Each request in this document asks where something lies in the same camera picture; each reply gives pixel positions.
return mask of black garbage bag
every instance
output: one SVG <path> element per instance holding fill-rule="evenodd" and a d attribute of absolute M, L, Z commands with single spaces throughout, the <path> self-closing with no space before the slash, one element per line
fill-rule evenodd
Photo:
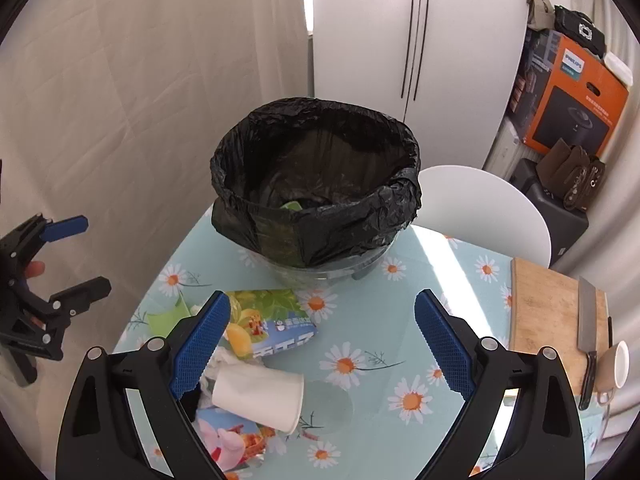
<path fill-rule="evenodd" d="M 420 207 L 411 130 L 380 112 L 311 98 L 251 112 L 211 159 L 211 223 L 289 267 L 388 245 Z M 302 210 L 282 206 L 298 202 Z"/>

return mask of table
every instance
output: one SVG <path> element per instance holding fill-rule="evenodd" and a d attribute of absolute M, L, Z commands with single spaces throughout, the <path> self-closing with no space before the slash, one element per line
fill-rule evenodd
<path fill-rule="evenodd" d="M 410 226 L 366 277 L 330 290 L 297 291 L 303 307 L 310 298 L 316 298 L 316 306 L 317 298 L 324 304 L 318 313 L 324 316 L 310 310 L 318 334 L 264 363 L 305 375 L 300 425 L 289 438 L 279 432 L 270 437 L 260 469 L 246 468 L 229 478 L 415 478 L 463 405 L 415 324 L 415 296 L 432 289 L 478 335 L 492 335 L 508 347 L 510 269 L 508 256 Z M 215 231 L 209 209 L 149 288 L 114 351 L 137 349 L 156 335 L 148 315 L 174 312 L 180 298 L 192 308 L 217 289 L 262 288 L 286 287 L 252 253 Z M 332 375 L 341 358 L 366 371 Z M 170 474 L 140 396 L 132 392 L 129 402 L 150 464 Z M 592 402 L 580 417 L 588 457 L 599 437 L 602 410 Z M 476 472 L 493 463 L 509 420 L 510 408 L 504 406 Z"/>

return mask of white wardrobe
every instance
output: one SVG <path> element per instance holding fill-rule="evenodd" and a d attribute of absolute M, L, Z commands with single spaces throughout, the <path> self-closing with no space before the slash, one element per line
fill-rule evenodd
<path fill-rule="evenodd" d="M 404 121 L 423 168 L 481 168 L 526 24 L 526 0 L 314 0 L 316 97 Z"/>

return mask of philips logo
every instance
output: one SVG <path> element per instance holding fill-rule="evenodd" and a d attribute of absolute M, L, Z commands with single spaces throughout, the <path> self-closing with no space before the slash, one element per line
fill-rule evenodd
<path fill-rule="evenodd" d="M 584 23 L 578 24 L 578 32 L 581 36 L 584 36 L 587 40 L 591 41 L 593 37 L 593 33 L 589 27 L 587 27 Z"/>
<path fill-rule="evenodd" d="M 577 72 L 578 74 L 581 73 L 582 69 L 584 68 L 584 60 L 580 59 L 568 48 L 564 50 L 564 56 L 562 56 L 562 63 L 571 67 L 571 69 Z"/>

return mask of chair backrest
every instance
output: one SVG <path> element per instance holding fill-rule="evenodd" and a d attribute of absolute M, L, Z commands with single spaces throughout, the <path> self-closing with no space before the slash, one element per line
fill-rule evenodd
<path fill-rule="evenodd" d="M 543 267 L 551 238 L 535 206 L 507 181 L 466 166 L 434 166 L 418 175 L 422 207 L 414 224 Z"/>

